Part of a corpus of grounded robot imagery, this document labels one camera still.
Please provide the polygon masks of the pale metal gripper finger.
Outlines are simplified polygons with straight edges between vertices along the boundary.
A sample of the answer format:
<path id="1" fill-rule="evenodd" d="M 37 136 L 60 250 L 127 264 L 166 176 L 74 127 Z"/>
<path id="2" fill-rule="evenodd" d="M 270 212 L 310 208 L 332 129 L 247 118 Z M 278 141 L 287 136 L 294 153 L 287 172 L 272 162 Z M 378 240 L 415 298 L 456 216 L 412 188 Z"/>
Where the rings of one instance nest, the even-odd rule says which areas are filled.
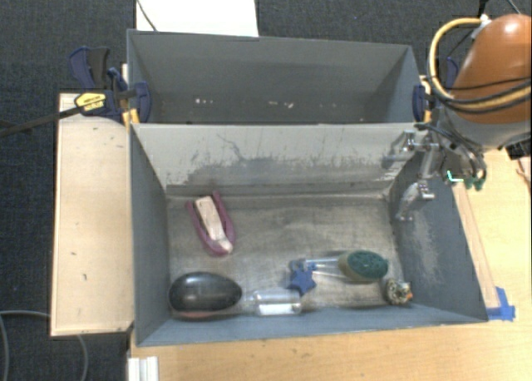
<path id="1" fill-rule="evenodd" d="M 427 181 L 416 181 L 406 188 L 399 201 L 395 219 L 412 221 L 413 212 L 420 204 L 434 200 L 435 193 L 430 189 Z"/>
<path id="2" fill-rule="evenodd" d="M 382 157 L 381 167 L 391 168 L 395 163 L 408 161 L 416 149 L 416 133 L 413 130 L 404 130 L 399 137 L 394 140 L 389 152 Z"/>

